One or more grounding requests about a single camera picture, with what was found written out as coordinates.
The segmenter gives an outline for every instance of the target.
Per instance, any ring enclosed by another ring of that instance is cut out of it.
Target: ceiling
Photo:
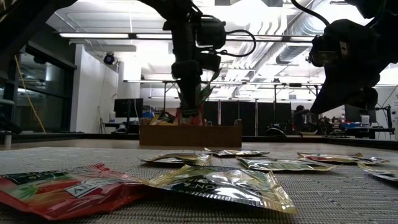
[[[316,18],[301,13],[290,0],[279,0],[283,7],[272,7],[278,0],[193,0],[204,14],[211,14],[226,21],[226,30],[246,29],[253,34],[268,35],[317,35],[324,25]],[[347,18],[360,24],[363,19],[355,7],[331,5],[331,0],[298,0],[309,5],[330,22]],[[111,33],[164,33],[164,19],[149,6],[136,0],[79,0],[74,5],[58,10],[47,24],[59,32],[111,32]],[[142,63],[145,79],[166,80],[170,78],[170,66],[174,62],[171,41],[168,40],[79,40],[98,58],[109,50],[121,59],[134,54]],[[223,49],[233,54],[242,54],[252,47],[248,42],[227,42]],[[285,43],[257,45],[256,51],[244,58],[222,57],[220,80],[271,82],[323,83],[325,74],[305,61],[310,46]],[[243,86],[220,87],[220,91],[236,94]],[[258,94],[258,88],[251,90]]]

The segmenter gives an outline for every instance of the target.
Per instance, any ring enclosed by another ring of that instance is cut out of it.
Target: woven mat
[[[268,150],[274,158],[295,159],[295,152]],[[65,169],[102,162],[112,170],[152,178],[174,169],[144,165],[139,157],[182,151],[41,147],[0,152],[0,174]],[[385,156],[374,150],[365,156]],[[214,166],[241,167],[235,159],[214,157]],[[276,173],[297,207],[297,215],[180,194],[141,200],[107,215],[64,223],[398,223],[398,187],[365,174],[357,166],[325,173]],[[0,206],[0,223],[45,223],[35,215]]]

